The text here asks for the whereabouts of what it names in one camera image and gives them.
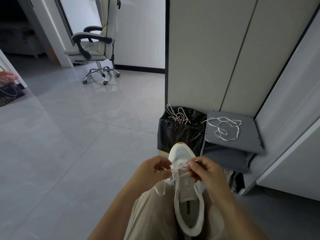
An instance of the black bag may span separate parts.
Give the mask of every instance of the black bag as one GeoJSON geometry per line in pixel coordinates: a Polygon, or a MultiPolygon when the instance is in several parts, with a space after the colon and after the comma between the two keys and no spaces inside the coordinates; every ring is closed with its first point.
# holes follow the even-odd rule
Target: black bag
{"type": "MultiPolygon", "coordinates": [[[[178,108],[180,107],[172,107],[175,113],[177,113],[178,108]]],[[[198,157],[200,156],[206,130],[206,123],[201,122],[207,119],[207,115],[195,109],[182,108],[190,123],[180,124],[178,121],[169,119],[171,115],[165,111],[159,119],[158,149],[169,153],[174,144],[184,142],[198,157]]]]}
{"type": "Polygon", "coordinates": [[[22,97],[25,93],[14,82],[6,83],[4,86],[0,84],[0,107],[22,97]]]}

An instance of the office chair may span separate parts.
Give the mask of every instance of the office chair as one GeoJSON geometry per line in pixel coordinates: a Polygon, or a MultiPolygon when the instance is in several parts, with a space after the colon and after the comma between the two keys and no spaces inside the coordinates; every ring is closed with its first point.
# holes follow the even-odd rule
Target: office chair
{"type": "Polygon", "coordinates": [[[75,45],[71,50],[64,53],[68,55],[72,63],[88,64],[92,61],[97,63],[98,68],[90,69],[85,76],[83,84],[87,84],[88,76],[100,73],[103,77],[103,85],[107,85],[108,81],[104,72],[115,71],[116,77],[120,77],[120,72],[114,69],[114,36],[116,32],[116,12],[121,7],[120,0],[99,0],[101,7],[102,26],[88,26],[83,32],[74,34],[71,38],[75,45]],[[100,34],[91,33],[91,31],[101,31],[100,34]],[[100,61],[109,59],[112,61],[113,69],[108,66],[101,67],[100,61]]]}

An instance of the chair seat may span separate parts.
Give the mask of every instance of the chair seat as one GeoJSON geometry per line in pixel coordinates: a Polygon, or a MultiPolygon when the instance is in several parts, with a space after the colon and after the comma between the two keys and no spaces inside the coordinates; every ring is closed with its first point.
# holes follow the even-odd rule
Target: chair seat
{"type": "MultiPolygon", "coordinates": [[[[81,41],[81,46],[91,55],[90,60],[106,59],[106,57],[104,56],[105,44],[103,42],[81,41]]],[[[79,51],[77,44],[75,44],[70,50],[65,50],[64,53],[70,57],[70,60],[85,60],[85,58],[79,51]]]]}

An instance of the sneaker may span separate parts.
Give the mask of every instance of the sneaker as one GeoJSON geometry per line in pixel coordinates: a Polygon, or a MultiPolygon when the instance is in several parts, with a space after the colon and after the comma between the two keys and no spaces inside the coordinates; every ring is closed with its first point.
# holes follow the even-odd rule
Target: sneaker
{"type": "Polygon", "coordinates": [[[176,143],[169,154],[175,184],[174,211],[182,231],[190,237],[200,234],[205,213],[200,182],[194,183],[188,176],[187,161],[193,157],[194,153],[183,142],[176,143]]]}

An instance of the chair backrest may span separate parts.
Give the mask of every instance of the chair backrest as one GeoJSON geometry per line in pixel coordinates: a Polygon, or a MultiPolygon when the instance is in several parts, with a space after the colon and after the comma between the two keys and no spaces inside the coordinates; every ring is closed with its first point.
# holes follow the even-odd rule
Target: chair backrest
{"type": "Polygon", "coordinates": [[[105,44],[105,56],[107,59],[111,59],[116,33],[116,13],[118,10],[118,0],[99,0],[99,2],[101,7],[101,21],[103,27],[103,30],[100,34],[113,39],[111,44],[105,44]]]}

